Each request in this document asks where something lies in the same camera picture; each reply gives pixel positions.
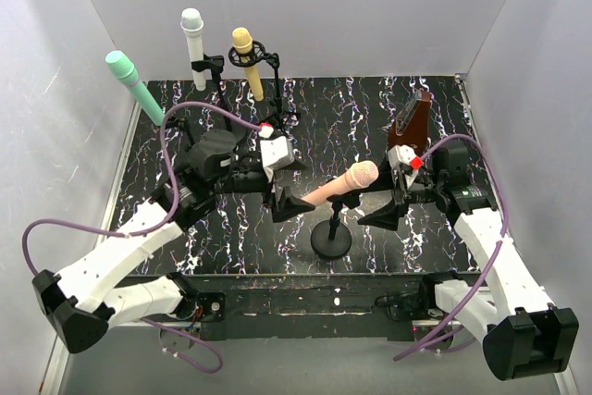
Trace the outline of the pink microphone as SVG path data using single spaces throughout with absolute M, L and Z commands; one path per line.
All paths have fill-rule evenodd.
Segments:
M 303 196 L 302 200 L 313 206 L 318 206 L 326 203 L 331 196 L 340 196 L 370 186 L 377 180 L 378 175 L 378 167 L 374 162 L 357 162 L 339 177 Z

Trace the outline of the black round base clip stand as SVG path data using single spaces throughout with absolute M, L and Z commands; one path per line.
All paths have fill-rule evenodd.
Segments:
M 352 247 L 352 235 L 341 221 L 340 212 L 344 207 L 354 209 L 361 204 L 358 191 L 328 198 L 333 215 L 330 219 L 319 222 L 310 237 L 311 247 L 320 258 L 332 261 L 347 255 Z

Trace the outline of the black tripod clip stand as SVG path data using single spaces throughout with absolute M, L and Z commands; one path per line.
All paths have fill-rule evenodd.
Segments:
M 193 131 L 191 129 L 191 124 L 186 117 L 171 117 L 167 120 L 164 124 L 164 129 L 166 130 L 177 130 L 181 133 L 185 138 L 186 142 L 182 146 L 182 152 L 184 154 L 188 154 L 191 151 L 191 148 L 195 145 L 196 139 L 193 135 Z

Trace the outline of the black round base holder stand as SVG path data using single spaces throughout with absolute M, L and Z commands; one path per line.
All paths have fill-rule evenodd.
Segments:
M 224 71 L 225 58 L 222 55 L 204 55 L 202 60 L 191 61 L 191 69 L 194 74 L 204 74 L 209 71 L 216 86 L 218 106 L 229 112 L 228 103 L 221 86 L 221 75 Z

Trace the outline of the black tripod shock mount stand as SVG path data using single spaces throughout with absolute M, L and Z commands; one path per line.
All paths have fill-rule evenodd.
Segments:
M 289 111 L 288 109 L 284 108 L 279 85 L 278 69 L 280 67 L 280 58 L 278 53 L 267 52 L 265 50 L 265 46 L 258 41 L 253 41 L 253 43 L 256 53 L 256 66 L 260 62 L 266 62 L 267 65 L 274 70 L 274 96 L 271 100 L 271 103 L 272 106 L 275 107 L 275 110 L 270 115 L 264 118 L 264 122 L 271 124 L 277 131 L 280 131 L 282 134 L 286 134 L 288 121 L 292 117 L 299 119 L 301 117 L 301 113 L 298 111 Z M 231 52 L 232 47 L 228 51 L 229 62 L 234 67 L 243 68 L 237 62 L 234 62 L 232 60 Z

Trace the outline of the large yellow microphone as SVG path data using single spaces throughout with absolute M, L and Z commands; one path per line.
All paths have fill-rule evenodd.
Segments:
M 264 90 L 256 66 L 253 37 L 246 28 L 238 27 L 232 31 L 231 38 L 232 60 L 243 67 L 254 99 L 262 101 L 264 99 Z

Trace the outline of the green microphone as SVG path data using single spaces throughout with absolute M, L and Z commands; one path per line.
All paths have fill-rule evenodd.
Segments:
M 120 50 L 114 50 L 106 55 L 105 62 L 112 75 L 129 90 L 142 111 L 160 127 L 165 113 L 142 82 L 138 70 L 128 56 Z

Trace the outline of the white microphone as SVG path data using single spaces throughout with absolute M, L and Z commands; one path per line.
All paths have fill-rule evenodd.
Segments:
M 196 71 L 192 67 L 193 62 L 201 62 L 204 60 L 204 21 L 200 12 L 196 8 L 185 8 L 181 12 L 180 27 L 183 30 L 187 41 L 191 74 L 195 88 L 197 91 L 204 91 L 206 88 L 205 75 L 202 71 Z

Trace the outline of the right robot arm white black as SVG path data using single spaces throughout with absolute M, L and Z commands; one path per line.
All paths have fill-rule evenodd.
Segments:
M 426 276 L 424 307 L 458 321 L 481 344 L 499 380 L 565 371 L 579 321 L 572 309 L 557 307 L 527 269 L 493 195 L 470 178 L 466 146 L 440 145 L 431 165 L 408 145 L 392 146 L 386 158 L 392 201 L 363 224 L 394 230 L 410 204 L 435 204 L 481 271 L 474 285 L 452 271 Z

